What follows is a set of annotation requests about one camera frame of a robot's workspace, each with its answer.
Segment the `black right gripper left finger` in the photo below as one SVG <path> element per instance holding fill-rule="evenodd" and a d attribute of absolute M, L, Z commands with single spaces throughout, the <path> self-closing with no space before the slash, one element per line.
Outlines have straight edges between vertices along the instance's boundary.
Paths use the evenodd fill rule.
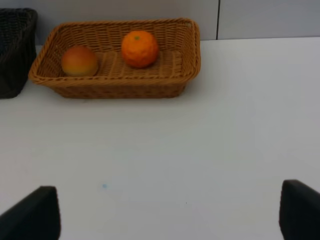
<path fill-rule="evenodd" d="M 0 215 L 2 240 L 58 240 L 61 215 L 57 189 L 41 186 Z"/>

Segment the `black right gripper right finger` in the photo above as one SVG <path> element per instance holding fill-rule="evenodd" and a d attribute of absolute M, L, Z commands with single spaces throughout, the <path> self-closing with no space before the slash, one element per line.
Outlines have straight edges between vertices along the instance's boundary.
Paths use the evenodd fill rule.
<path fill-rule="evenodd" d="M 320 193 L 299 180 L 284 180 L 279 227 L 285 240 L 319 240 Z"/>

